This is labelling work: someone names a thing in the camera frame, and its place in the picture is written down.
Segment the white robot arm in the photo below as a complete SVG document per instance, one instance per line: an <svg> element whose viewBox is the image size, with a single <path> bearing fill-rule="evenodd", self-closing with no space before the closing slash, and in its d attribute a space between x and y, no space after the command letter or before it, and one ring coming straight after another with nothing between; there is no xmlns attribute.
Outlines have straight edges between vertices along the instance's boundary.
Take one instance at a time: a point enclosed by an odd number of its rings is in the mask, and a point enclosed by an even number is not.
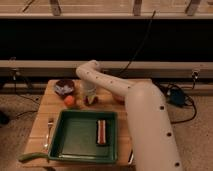
<svg viewBox="0 0 213 171"><path fill-rule="evenodd" d="M136 171L184 171L163 93L152 81L128 81L100 72L91 60L76 68L83 90L97 86L125 99Z"/></svg>

